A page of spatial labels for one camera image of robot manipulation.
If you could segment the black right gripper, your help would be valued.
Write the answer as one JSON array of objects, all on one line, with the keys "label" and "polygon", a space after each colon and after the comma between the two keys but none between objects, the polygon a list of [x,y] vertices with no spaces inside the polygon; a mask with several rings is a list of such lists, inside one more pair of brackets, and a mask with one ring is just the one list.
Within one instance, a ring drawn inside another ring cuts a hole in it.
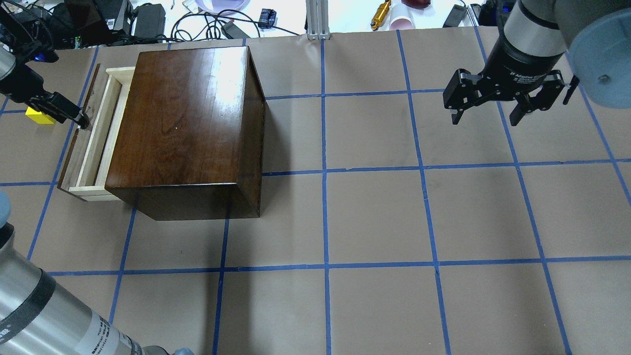
[{"label": "black right gripper", "polygon": [[511,78],[494,79],[471,74],[463,68],[456,70],[443,92],[444,108],[451,110],[452,124],[459,124],[465,110],[488,101],[516,101],[509,115],[509,123],[515,127],[535,110],[550,109],[565,87],[559,70],[552,70],[530,84],[511,82]]}]

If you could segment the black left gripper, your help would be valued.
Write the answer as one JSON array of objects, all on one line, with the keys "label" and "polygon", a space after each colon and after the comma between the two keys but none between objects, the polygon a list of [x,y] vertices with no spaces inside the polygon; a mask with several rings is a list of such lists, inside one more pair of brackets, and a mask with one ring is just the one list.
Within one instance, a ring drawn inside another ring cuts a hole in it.
[{"label": "black left gripper", "polygon": [[89,128],[90,121],[79,106],[59,92],[44,90],[43,78],[27,65],[18,65],[0,81],[0,92],[15,103],[49,115],[55,121],[75,122],[81,130]]}]

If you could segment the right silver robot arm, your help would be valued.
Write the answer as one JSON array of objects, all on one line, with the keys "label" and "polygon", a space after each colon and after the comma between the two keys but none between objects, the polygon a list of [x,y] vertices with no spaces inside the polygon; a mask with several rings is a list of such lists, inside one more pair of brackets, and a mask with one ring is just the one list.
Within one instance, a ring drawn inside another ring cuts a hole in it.
[{"label": "right silver robot arm", "polygon": [[453,74],[444,108],[458,124],[464,111],[489,101],[516,101],[512,126],[548,110],[565,85],[555,70],[568,55],[573,72],[568,103],[581,84],[600,106],[630,108],[631,9],[628,0],[519,0],[479,74]]}]

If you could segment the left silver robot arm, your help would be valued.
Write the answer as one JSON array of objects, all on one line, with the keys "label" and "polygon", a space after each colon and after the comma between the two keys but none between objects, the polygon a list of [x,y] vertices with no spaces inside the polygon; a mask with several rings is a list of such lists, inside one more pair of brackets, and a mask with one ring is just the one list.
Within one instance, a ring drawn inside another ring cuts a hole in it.
[{"label": "left silver robot arm", "polygon": [[143,347],[14,249],[11,205],[1,194],[3,355],[165,355]]}]

